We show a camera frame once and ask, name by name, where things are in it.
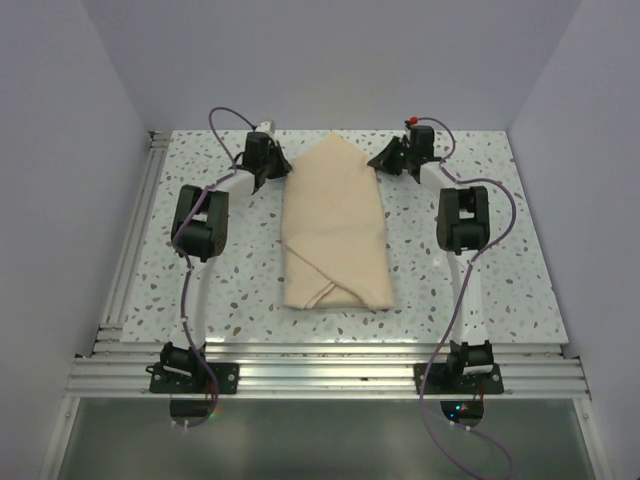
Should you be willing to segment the beige cloth mat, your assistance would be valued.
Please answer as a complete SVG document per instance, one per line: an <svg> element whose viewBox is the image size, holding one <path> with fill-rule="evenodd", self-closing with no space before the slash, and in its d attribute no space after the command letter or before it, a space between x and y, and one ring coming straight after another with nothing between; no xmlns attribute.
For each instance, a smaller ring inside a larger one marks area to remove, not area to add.
<svg viewBox="0 0 640 480"><path fill-rule="evenodd" d="M293 161L281 216L287 307L388 309L384 210L367 155L336 133Z"/></svg>

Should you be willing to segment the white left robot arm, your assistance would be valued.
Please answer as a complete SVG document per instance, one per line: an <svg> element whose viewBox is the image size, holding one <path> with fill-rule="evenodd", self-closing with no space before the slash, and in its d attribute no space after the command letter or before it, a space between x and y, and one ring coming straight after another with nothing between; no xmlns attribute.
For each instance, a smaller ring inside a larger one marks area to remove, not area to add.
<svg viewBox="0 0 640 480"><path fill-rule="evenodd" d="M172 379L185 392L201 390L208 379L204 365L206 320L198 301L189 293L198 283L199 300L208 295L208 276L221 256L229 236L229 210L232 202L255 194L269 180L286 177L292 170L280 142L275 122L258 124L245 138L244 149L234 155L229 171L212 183L181 188L171 228L171 247L186 261L186 273L179 298L179 327L167 346L194 358L179 361Z"/></svg>

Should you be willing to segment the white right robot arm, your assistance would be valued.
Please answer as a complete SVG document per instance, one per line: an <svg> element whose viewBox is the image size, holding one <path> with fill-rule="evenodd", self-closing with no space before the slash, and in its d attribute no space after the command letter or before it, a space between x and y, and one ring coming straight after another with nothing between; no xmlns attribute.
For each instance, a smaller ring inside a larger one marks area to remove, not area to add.
<svg viewBox="0 0 640 480"><path fill-rule="evenodd" d="M494 368L494 355L482 307L482 284L474 264L491 239L489 194L483 178L459 179L435 154L435 119L412 117L368 165L389 175L407 173L439 195L436 240L446 254L454 307L441 342L449 345L445 379L468 392Z"/></svg>

